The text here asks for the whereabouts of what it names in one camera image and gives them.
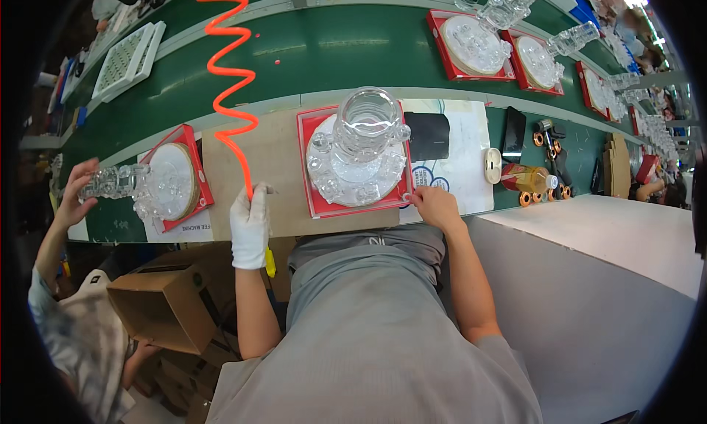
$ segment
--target yellow bottle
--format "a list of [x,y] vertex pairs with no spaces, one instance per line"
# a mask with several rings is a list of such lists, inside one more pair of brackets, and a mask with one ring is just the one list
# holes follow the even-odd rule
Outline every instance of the yellow bottle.
[[557,177],[543,167],[508,163],[500,173],[500,182],[506,189],[543,193],[557,187]]

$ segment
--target hand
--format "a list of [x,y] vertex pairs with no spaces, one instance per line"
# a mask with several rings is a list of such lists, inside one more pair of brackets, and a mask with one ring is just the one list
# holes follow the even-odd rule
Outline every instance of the hand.
[[258,183],[253,199],[248,200],[245,188],[231,206],[231,252],[233,267],[260,269],[265,266],[265,249],[270,238],[270,215],[265,196],[273,193],[272,186]]
[[135,355],[141,360],[146,360],[162,350],[160,346],[155,346],[152,343],[152,339],[142,340],[137,343],[137,349],[135,349]]
[[91,172],[97,169],[98,159],[91,159],[75,165],[71,170],[68,181],[66,181],[64,198],[61,199],[61,205],[54,216],[54,224],[58,227],[68,229],[82,221],[88,211],[98,203],[98,200],[92,197],[84,201],[82,205],[78,202],[77,197],[78,192],[91,181]]
[[467,230],[464,220],[459,216],[457,199],[442,188],[418,186],[410,201],[417,207],[422,220],[428,225],[438,227],[448,234],[459,226]]

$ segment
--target copper ring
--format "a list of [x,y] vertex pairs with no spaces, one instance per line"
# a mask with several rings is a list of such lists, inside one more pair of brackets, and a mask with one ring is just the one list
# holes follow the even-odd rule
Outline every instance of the copper ring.
[[520,193],[520,198],[519,198],[519,200],[520,200],[520,205],[521,205],[522,207],[527,207],[527,206],[530,204],[530,201],[531,201],[530,193],[528,193],[528,192],[521,192],[521,193]]

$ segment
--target orange coiled hose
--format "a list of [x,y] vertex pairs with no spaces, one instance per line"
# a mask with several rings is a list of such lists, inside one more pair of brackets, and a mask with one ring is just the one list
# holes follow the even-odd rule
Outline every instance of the orange coiled hose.
[[248,0],[197,0],[198,2],[238,2],[239,5],[232,10],[223,13],[216,19],[206,25],[204,31],[212,36],[240,36],[233,43],[229,43],[223,49],[214,54],[210,59],[208,59],[207,69],[211,74],[215,75],[231,75],[236,77],[243,77],[243,80],[234,84],[232,87],[228,88],[224,92],[220,93],[216,99],[214,99],[214,110],[218,113],[222,113],[225,116],[235,117],[237,119],[243,119],[250,121],[250,124],[243,126],[241,128],[228,129],[218,131],[214,136],[221,142],[225,143],[232,151],[233,154],[238,158],[241,167],[243,168],[243,180],[245,182],[245,190],[248,193],[248,198],[253,197],[253,187],[250,182],[250,168],[248,167],[248,161],[245,159],[243,151],[240,150],[238,145],[230,139],[230,136],[236,136],[237,134],[243,134],[252,130],[258,126],[258,118],[243,111],[237,111],[234,109],[226,108],[221,105],[221,102],[232,93],[243,88],[245,85],[251,83],[255,79],[255,72],[251,70],[245,70],[243,68],[228,68],[216,66],[218,59],[225,56],[226,53],[234,49],[235,47],[241,45],[246,40],[250,38],[250,30],[243,27],[217,27],[217,25],[228,18],[235,16],[238,12],[243,10],[248,5]]

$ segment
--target white wall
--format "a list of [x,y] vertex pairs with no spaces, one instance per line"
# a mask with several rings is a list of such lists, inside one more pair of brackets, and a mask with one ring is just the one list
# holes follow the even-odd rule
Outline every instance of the white wall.
[[697,299],[703,263],[694,253],[688,210],[584,195],[480,217],[614,263]]
[[676,357],[695,301],[483,217],[472,218],[469,230],[501,331],[525,357],[545,423],[598,424],[645,409]]

